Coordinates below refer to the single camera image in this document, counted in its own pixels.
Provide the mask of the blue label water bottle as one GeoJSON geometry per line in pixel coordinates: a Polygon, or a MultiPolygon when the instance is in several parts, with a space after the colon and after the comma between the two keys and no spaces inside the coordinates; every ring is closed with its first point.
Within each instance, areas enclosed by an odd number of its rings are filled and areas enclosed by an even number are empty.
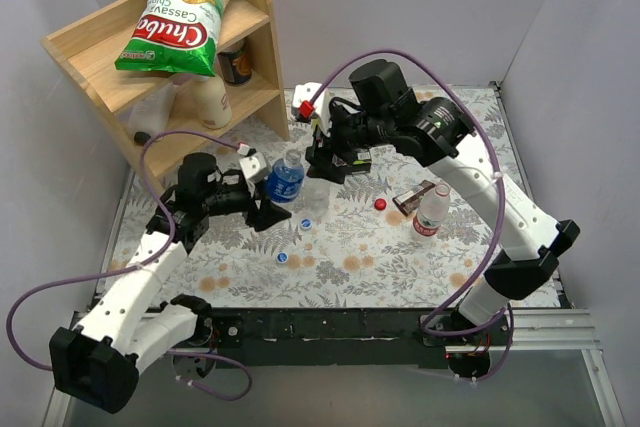
{"type": "Polygon", "coordinates": [[[301,190],[304,176],[300,151],[287,150],[274,163],[267,180],[267,192],[271,200],[277,203],[294,201],[301,190]]]}

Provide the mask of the blue white bottle cap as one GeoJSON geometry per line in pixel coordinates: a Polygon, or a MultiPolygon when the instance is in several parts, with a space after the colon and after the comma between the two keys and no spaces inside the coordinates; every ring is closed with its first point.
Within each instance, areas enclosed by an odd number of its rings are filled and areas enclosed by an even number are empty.
{"type": "Polygon", "coordinates": [[[280,252],[277,256],[276,256],[276,261],[279,264],[285,264],[288,261],[289,256],[285,253],[285,252],[280,252]]]}

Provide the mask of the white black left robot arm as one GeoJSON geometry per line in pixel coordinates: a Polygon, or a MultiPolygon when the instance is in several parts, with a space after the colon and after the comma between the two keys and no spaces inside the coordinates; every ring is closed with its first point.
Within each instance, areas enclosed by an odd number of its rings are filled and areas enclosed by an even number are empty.
{"type": "Polygon", "coordinates": [[[208,231],[212,217],[240,213],[257,232],[290,218],[268,195],[270,166],[264,156],[248,146],[240,151],[238,168],[226,172],[210,154],[183,159],[177,184],[157,197],[157,210],[131,262],[89,313],[51,337],[57,390],[117,413],[131,399],[141,374],[174,346],[217,348],[238,342],[242,320],[216,316],[196,296],[180,294],[153,319],[143,317],[208,231]]]}

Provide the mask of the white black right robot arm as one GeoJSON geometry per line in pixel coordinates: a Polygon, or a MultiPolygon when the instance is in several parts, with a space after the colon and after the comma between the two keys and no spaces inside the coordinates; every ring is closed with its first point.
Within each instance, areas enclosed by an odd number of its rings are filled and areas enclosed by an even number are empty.
{"type": "Polygon", "coordinates": [[[356,103],[331,96],[323,84],[294,90],[297,118],[314,126],[307,174],[342,184],[369,172],[371,148],[391,145],[466,200],[493,236],[478,270],[445,303],[458,312],[454,336],[475,344],[510,301],[549,280],[580,228],[546,214],[501,171],[486,132],[452,91],[421,101],[400,67],[384,59],[361,65],[349,81],[356,103]]]}

